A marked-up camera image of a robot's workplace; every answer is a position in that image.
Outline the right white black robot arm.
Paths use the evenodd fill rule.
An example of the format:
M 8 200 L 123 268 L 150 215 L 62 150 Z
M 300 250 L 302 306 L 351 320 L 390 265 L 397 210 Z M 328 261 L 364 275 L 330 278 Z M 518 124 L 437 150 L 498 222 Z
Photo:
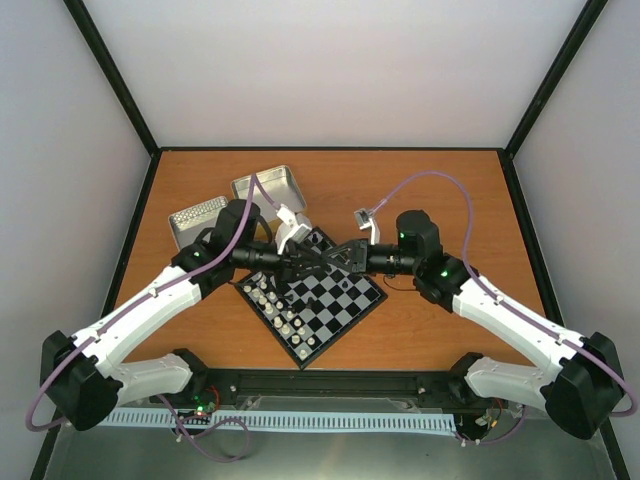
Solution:
M 529 360 L 529 365 L 468 353 L 451 369 L 461 398 L 500 398 L 547 413 L 571 436 L 588 440 L 623 398 L 622 369 L 613 341 L 584 336 L 524 307 L 475 269 L 444 252 L 439 229 L 422 210 L 396 219 L 397 241 L 345 242 L 323 253 L 353 274 L 408 275 L 422 298 L 483 327 Z

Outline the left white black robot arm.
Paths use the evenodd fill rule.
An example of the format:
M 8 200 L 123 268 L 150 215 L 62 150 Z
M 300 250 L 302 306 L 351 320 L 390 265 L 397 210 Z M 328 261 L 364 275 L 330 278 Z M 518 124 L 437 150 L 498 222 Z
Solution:
M 194 241 L 142 291 L 107 316 L 67 336 L 50 334 L 42 344 L 40 392 L 63 420 L 79 431 L 101 423 L 116 407 L 155 396 L 201 400 L 208 390 L 206 367 L 187 349 L 159 359 L 129 363 L 127 356 L 182 311 L 230 282 L 238 269 L 300 280 L 325 267 L 303 244 L 309 219 L 286 205 L 276 210 L 274 237 L 255 240 L 264 224 L 258 205 L 235 199 L 222 208 L 212 226 L 203 225 Z

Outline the black and silver chessboard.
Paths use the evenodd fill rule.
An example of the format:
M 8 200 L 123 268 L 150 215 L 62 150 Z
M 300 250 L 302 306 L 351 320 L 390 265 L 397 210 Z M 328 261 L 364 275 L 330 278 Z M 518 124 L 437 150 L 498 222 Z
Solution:
M 259 288 L 262 280 L 267 282 L 266 291 Z M 347 291 L 340 287 L 344 280 L 351 283 Z M 252 290 L 259 289 L 262 296 L 254 299 L 252 291 L 245 293 L 245 284 L 250 284 Z M 235 289 L 301 370 L 388 298 L 371 278 L 348 273 L 333 265 L 327 272 L 283 286 L 281 293 L 277 292 L 275 276 L 263 272 L 246 275 Z M 266 303 L 273 305 L 273 314 L 265 313 Z M 288 310 L 295 313 L 293 320 L 286 319 Z M 281 334 L 284 325 L 291 329 L 286 336 Z M 306 328 L 304 336 L 298 334 L 300 327 Z

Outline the gold metal tin base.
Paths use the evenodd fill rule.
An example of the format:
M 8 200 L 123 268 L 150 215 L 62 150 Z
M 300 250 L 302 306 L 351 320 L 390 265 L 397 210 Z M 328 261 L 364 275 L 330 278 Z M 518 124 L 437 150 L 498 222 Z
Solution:
M 304 213 L 307 203 L 296 179 L 287 165 L 272 167 L 256 173 L 261 186 L 266 193 L 278 204 L 284 204 L 294 213 Z M 245 199 L 248 195 L 250 176 L 246 175 L 231 182 L 231 192 L 234 199 Z M 265 199 L 258 187 L 253 190 L 253 202 L 260 207 L 264 219 L 278 222 L 276 211 Z

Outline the black aluminium frame rail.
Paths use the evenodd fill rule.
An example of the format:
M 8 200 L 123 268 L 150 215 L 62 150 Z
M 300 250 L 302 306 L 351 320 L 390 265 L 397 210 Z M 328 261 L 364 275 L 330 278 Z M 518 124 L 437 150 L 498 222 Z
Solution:
M 294 371 L 209 369 L 196 375 L 184 393 L 172 394 L 178 405 L 219 396 L 236 405 L 250 396 L 415 398 L 428 405 L 475 407 L 484 400 L 447 371 Z

